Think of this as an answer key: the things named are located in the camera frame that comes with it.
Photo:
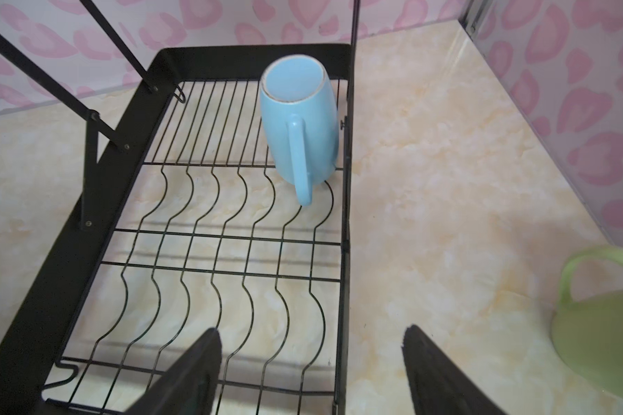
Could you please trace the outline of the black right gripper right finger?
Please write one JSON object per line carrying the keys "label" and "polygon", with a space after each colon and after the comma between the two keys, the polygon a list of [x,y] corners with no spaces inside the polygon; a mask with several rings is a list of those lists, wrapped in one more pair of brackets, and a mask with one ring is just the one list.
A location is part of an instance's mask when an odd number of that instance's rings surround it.
{"label": "black right gripper right finger", "polygon": [[418,326],[401,350],[415,414],[505,414]]}

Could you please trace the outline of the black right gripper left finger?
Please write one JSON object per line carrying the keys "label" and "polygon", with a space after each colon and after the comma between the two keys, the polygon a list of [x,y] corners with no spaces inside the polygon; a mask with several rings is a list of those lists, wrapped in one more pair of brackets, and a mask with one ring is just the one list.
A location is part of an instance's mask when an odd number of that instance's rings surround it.
{"label": "black right gripper left finger", "polygon": [[208,329],[126,412],[209,414],[216,395],[221,363],[220,333],[216,329]]}

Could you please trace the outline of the light blue ceramic mug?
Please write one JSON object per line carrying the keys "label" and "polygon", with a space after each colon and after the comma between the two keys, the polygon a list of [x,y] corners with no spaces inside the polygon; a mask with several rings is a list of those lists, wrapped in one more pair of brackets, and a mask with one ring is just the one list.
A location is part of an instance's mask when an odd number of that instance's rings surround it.
{"label": "light blue ceramic mug", "polygon": [[302,206],[337,167],[339,121],[330,77],[317,59],[289,55],[261,76],[262,128],[279,175]]}

